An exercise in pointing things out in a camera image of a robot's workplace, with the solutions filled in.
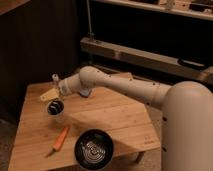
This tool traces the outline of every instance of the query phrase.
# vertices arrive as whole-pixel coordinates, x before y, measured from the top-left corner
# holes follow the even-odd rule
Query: small object
[[[81,90],[78,93],[80,94],[81,97],[87,98],[87,97],[89,97],[91,92],[92,92],[92,89],[88,88],[88,89]]]
[[[47,112],[58,123],[63,123],[65,120],[63,110],[64,110],[64,104],[59,99],[55,99],[55,100],[49,102],[47,105]]]
[[[52,147],[52,150],[46,155],[46,157],[50,157],[51,155],[53,155],[55,152],[58,152],[60,151],[63,143],[64,143],[64,140],[67,136],[67,133],[69,132],[69,128],[70,126],[67,125],[64,127],[64,129],[62,130],[61,134],[59,135],[59,137],[56,139],[53,147]]]
[[[110,136],[98,129],[83,133],[75,144],[75,157],[80,166],[87,170],[99,170],[105,167],[114,151]]]
[[[59,91],[56,88],[52,88],[40,96],[40,100],[43,102],[57,98],[59,98]]]
[[[53,100],[47,106],[47,112],[50,115],[58,115],[64,110],[64,104],[60,100]]]

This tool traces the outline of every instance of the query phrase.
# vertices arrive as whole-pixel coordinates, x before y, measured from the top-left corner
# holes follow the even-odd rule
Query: dark background
[[[0,16],[0,117],[18,121],[26,86],[78,66],[74,0],[32,0]]]
[[[84,3],[79,1],[79,8]],[[79,13],[86,35],[86,9]],[[91,13],[96,39],[213,65],[212,21],[99,2],[91,3]]]
[[[97,2],[91,12],[96,39],[213,65],[211,21]],[[28,84],[50,81],[53,73],[63,78],[87,61],[79,44],[87,34],[86,0],[31,0],[1,15],[0,118],[18,121]],[[141,67],[96,59],[141,72]]]

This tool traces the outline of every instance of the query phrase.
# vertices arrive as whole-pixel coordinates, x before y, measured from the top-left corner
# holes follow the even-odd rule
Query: wall
[[[74,0],[32,0],[0,16],[0,117],[19,118],[26,86],[78,66]]]

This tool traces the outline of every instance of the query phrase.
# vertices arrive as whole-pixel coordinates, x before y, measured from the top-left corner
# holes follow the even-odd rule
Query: black bowl
[[[111,160],[114,146],[110,136],[98,129],[83,133],[75,144],[75,157],[87,170],[99,170]]]

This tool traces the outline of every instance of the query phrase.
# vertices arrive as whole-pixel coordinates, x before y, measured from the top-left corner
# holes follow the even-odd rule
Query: shelf
[[[208,12],[208,10],[205,12],[197,12],[189,10],[187,8],[187,6],[189,6],[189,1],[187,2],[183,0],[182,1],[168,0],[168,2],[166,2],[166,0],[164,1],[160,0],[158,4],[148,4],[128,0],[92,0],[92,1],[213,21],[213,14]]]

